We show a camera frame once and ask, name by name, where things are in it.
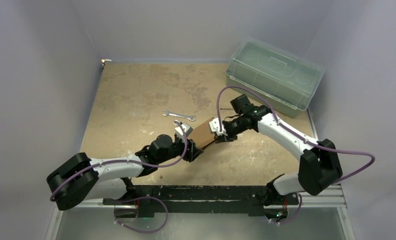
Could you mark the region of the brown cardboard box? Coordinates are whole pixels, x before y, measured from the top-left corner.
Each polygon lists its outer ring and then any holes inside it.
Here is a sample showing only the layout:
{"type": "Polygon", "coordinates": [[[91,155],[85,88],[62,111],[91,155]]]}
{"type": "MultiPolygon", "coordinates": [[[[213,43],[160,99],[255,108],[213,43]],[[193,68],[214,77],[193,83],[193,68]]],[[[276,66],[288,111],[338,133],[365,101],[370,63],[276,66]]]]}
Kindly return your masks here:
{"type": "Polygon", "coordinates": [[[213,117],[209,118],[201,125],[195,127],[188,135],[188,139],[192,140],[197,148],[204,150],[216,141],[215,134],[211,131],[209,125],[213,119],[213,117]]]}

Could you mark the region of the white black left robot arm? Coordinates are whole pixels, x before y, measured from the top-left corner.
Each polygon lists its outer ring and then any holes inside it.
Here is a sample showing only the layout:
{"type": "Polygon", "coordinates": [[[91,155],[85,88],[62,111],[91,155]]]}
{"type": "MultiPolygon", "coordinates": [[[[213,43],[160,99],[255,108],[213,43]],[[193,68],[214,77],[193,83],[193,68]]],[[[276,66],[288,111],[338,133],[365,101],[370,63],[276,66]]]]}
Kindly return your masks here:
{"type": "Polygon", "coordinates": [[[131,178],[150,175],[159,168],[167,168],[175,159],[192,162],[203,153],[202,141],[171,138],[161,134],[149,145],[131,155],[118,158],[90,158],[84,152],[72,156],[48,175],[50,200],[61,211],[69,210],[84,200],[114,199],[130,204],[135,191],[128,187],[131,178]]]}

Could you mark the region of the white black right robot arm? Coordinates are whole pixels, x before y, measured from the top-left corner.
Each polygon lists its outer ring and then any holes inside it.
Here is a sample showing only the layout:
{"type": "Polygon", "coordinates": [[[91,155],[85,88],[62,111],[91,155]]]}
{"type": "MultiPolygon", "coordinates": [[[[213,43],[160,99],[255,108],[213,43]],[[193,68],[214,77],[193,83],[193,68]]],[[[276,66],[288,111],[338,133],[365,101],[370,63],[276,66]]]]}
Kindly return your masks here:
{"type": "Polygon", "coordinates": [[[319,141],[298,132],[276,118],[269,107],[255,106],[244,94],[230,103],[236,112],[233,120],[215,118],[209,123],[215,139],[231,142],[238,134],[254,130],[276,141],[299,161],[298,172],[282,174],[266,185],[264,200],[267,205],[281,202],[288,194],[306,192],[316,196],[342,177],[332,141],[319,141]]]}

